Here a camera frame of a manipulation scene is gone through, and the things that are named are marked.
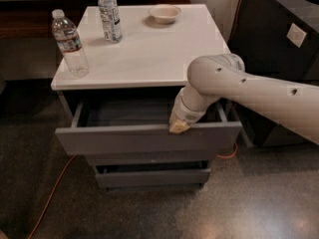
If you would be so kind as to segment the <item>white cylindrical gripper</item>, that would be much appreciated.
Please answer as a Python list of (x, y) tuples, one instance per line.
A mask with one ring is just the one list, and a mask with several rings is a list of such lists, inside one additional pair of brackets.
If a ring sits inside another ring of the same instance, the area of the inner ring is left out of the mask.
[(206, 98), (193, 87), (182, 88), (175, 97), (169, 118), (169, 132), (180, 134), (198, 122), (207, 110)]

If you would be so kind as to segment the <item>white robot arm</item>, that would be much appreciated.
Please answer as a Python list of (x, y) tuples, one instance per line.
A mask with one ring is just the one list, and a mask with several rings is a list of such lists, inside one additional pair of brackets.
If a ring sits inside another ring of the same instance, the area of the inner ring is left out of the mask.
[(189, 64), (187, 83), (174, 100), (169, 131), (190, 129), (219, 99), (234, 101), (319, 143), (319, 87), (248, 74), (235, 54), (202, 56)]

